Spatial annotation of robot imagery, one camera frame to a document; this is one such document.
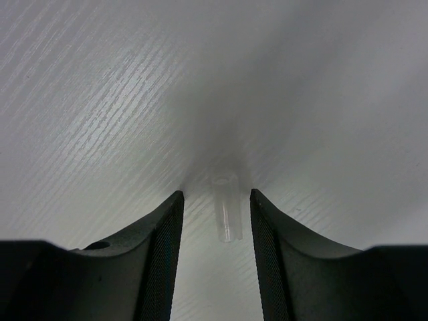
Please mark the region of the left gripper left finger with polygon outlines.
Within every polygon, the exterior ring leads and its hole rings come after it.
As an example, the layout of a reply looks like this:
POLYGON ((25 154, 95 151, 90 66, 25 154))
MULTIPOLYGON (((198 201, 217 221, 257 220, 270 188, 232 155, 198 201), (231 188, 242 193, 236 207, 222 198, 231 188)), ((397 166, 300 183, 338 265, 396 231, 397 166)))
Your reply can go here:
POLYGON ((184 195, 84 249, 1 242, 2 320, 168 320, 184 195))

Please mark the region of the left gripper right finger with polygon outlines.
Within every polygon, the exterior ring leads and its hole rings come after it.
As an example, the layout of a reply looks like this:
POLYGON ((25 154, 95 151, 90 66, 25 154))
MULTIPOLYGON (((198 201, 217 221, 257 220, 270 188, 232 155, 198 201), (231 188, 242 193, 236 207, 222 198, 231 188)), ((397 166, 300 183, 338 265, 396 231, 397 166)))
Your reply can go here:
POLYGON ((250 194, 265 320, 426 320, 427 247, 359 250, 328 239, 250 194))

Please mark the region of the clear transparent pen cap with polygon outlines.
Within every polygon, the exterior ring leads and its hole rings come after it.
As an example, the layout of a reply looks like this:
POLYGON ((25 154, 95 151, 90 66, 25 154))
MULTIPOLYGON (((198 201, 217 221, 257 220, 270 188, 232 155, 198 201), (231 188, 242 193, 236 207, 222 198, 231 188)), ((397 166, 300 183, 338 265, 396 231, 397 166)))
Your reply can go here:
POLYGON ((214 172, 211 186, 219 240, 223 243, 241 240, 241 193, 237 175, 231 171, 214 172))

